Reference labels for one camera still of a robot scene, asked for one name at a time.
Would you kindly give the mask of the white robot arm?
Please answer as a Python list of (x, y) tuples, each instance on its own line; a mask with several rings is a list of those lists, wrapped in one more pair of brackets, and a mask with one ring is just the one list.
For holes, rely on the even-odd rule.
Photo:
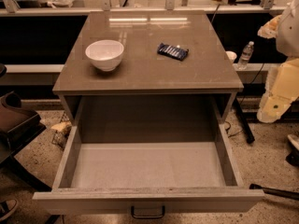
[(258, 31), (258, 35), (276, 39), (277, 51), (287, 60), (269, 69), (257, 119), (272, 123), (280, 119), (299, 98), (299, 0), (292, 0), (282, 12)]

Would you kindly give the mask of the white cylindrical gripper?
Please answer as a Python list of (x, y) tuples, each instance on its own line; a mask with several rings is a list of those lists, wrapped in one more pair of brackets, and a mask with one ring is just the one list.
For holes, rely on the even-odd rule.
[(273, 123), (289, 109), (299, 97), (299, 58), (288, 58), (278, 68), (274, 84), (261, 99), (257, 119), (263, 123)]

